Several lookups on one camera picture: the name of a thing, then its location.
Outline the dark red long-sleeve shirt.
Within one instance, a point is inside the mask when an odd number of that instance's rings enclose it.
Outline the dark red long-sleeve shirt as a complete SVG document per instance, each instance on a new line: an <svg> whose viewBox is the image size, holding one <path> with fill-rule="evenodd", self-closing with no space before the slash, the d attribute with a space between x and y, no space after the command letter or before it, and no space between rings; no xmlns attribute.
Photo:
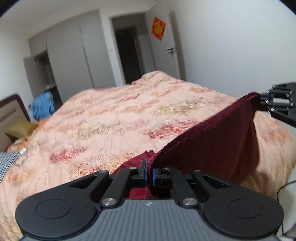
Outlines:
<svg viewBox="0 0 296 241"><path fill-rule="evenodd" d="M254 115L260 95L249 93L230 106L177 136L159 152L145 151L115 171L138 167L147 159L148 171L172 167L183 174L200 170L232 183L241 183L259 163Z"/></svg>

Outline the blue clothes pile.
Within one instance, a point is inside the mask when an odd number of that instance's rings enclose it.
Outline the blue clothes pile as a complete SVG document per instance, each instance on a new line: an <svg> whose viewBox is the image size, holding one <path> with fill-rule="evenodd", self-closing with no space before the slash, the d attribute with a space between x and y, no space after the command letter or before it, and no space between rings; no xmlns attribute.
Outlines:
<svg viewBox="0 0 296 241"><path fill-rule="evenodd" d="M50 91L46 91L36 97L32 102L30 110L37 121L50 117L56 111L53 94Z"/></svg>

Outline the olive green pillow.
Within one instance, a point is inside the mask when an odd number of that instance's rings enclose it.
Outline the olive green pillow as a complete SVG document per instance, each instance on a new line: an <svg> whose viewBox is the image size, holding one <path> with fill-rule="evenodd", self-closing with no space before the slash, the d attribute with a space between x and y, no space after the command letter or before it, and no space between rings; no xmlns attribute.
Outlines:
<svg viewBox="0 0 296 241"><path fill-rule="evenodd" d="M27 120L18 120L4 133L14 138L26 138L31 135L38 125Z"/></svg>

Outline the white room door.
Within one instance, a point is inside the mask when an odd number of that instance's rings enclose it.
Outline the white room door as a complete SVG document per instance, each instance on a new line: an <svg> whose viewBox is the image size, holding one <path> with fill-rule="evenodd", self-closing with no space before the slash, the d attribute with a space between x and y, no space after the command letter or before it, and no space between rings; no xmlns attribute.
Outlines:
<svg viewBox="0 0 296 241"><path fill-rule="evenodd" d="M179 79L180 69L177 51L173 55L170 55L166 52L166 49L176 48L176 44L173 30L171 27L169 12L165 4L162 1L160 1L159 3L155 4L152 8L150 8L148 11L146 11L144 16L145 23L148 29L149 39L151 42L152 55L156 70L165 72L168 75ZM166 23L166 29L162 41L158 40L151 33L154 17L158 17Z"/></svg>

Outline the padded bed headboard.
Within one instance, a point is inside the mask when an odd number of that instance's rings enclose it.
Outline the padded bed headboard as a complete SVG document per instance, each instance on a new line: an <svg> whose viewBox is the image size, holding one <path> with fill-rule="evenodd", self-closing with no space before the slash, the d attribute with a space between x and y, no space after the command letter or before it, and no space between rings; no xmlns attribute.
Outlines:
<svg viewBox="0 0 296 241"><path fill-rule="evenodd" d="M1 100L1 152L5 152L14 141L4 132L16 121L27 120L31 122L28 112L18 94L10 95Z"/></svg>

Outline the red fu door decoration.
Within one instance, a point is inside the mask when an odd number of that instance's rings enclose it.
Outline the red fu door decoration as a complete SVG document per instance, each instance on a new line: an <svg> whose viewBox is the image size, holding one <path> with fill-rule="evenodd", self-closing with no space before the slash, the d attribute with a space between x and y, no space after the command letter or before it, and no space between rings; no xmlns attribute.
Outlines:
<svg viewBox="0 0 296 241"><path fill-rule="evenodd" d="M158 17L154 17L151 33L158 40L162 41L167 24Z"/></svg>

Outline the grey built-in wardrobe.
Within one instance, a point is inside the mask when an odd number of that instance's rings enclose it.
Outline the grey built-in wardrobe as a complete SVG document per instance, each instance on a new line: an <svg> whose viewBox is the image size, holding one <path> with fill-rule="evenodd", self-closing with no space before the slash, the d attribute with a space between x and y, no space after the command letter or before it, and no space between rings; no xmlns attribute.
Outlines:
<svg viewBox="0 0 296 241"><path fill-rule="evenodd" d="M115 87L98 11L75 16L29 39L24 58L33 97L54 83L62 102L91 88Z"/></svg>

